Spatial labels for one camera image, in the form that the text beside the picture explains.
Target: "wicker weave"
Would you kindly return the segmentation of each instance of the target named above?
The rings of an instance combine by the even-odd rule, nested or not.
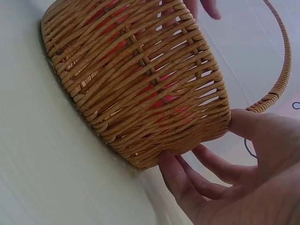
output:
[[[230,122],[223,77],[195,19],[180,0],[159,2],[58,0],[41,26],[78,110],[139,169],[157,165],[163,150],[179,155],[221,137]],[[289,70],[290,64],[275,89],[248,109],[273,104]]]

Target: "woven strand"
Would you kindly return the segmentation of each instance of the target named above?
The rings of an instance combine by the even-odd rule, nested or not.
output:
[[[255,112],[279,98],[291,66],[286,30],[265,2],[284,35],[285,63],[273,89],[248,108]],[[159,3],[57,0],[41,25],[52,66],[77,109],[139,169],[156,166],[163,150],[180,155],[223,136],[231,119],[222,74],[195,19],[180,0]]]
[[[267,5],[267,7],[271,10],[272,14],[274,15],[274,17],[276,18],[279,24],[283,36],[284,45],[285,45],[285,57],[284,57],[284,63],[283,63],[281,73],[279,75],[278,80],[274,84],[273,88],[261,100],[259,100],[257,103],[254,103],[253,105],[247,108],[248,111],[253,111],[256,113],[264,112],[272,105],[274,105],[275,102],[280,98],[280,96],[283,94],[288,84],[291,75],[291,69],[292,69],[292,48],[291,48],[291,43],[285,25],[282,22],[280,15],[273,7],[273,5],[268,0],[263,0],[263,1]]]

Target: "wicker basket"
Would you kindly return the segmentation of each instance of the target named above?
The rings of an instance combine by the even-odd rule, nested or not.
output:
[[[222,74],[195,19],[180,0],[159,2],[57,0],[41,25],[47,54],[78,110],[139,169],[156,166],[163,150],[179,155],[221,137],[230,122]],[[291,67],[285,28],[269,7],[286,56],[274,88],[248,108],[255,112],[279,98]]]

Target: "finger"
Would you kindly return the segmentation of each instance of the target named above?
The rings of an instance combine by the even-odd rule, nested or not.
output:
[[[167,4],[169,2],[169,0],[162,0],[162,4]],[[161,16],[168,16],[171,12],[173,12],[174,10],[170,7],[167,10],[161,12]],[[163,24],[163,28],[168,27],[169,25],[171,25],[172,23],[174,23],[176,21],[175,18],[173,18],[172,20],[167,21],[165,24]]]
[[[198,18],[198,1],[199,0],[184,0],[183,3],[186,5],[188,10],[193,15],[193,18],[197,21]]]
[[[222,185],[210,183],[207,179],[193,170],[182,156],[176,156],[176,159],[181,164],[196,191],[198,191],[201,195],[212,200],[217,200],[220,199],[228,189]]]
[[[249,169],[248,166],[230,164],[203,145],[197,146],[192,152],[207,169],[228,184],[236,184],[240,176]]]
[[[231,110],[229,130],[240,137],[252,141],[257,130],[259,116],[260,115],[255,112],[249,112],[243,109]]]
[[[159,155],[159,169],[178,205],[195,221],[199,206],[207,201],[195,190],[182,166],[171,153],[163,152]]]
[[[217,0],[200,0],[200,2],[211,18],[216,20],[221,19],[221,14],[217,8]]]

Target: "fingernail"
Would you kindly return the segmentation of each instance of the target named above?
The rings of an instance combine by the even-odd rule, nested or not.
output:
[[[168,160],[172,156],[173,156],[172,153],[170,153],[168,151],[163,151],[162,153],[159,154],[158,160],[159,160],[159,162],[163,162],[163,161]]]
[[[213,15],[214,19],[216,19],[216,20],[221,19],[221,13],[217,7],[214,7],[213,14],[214,14]]]

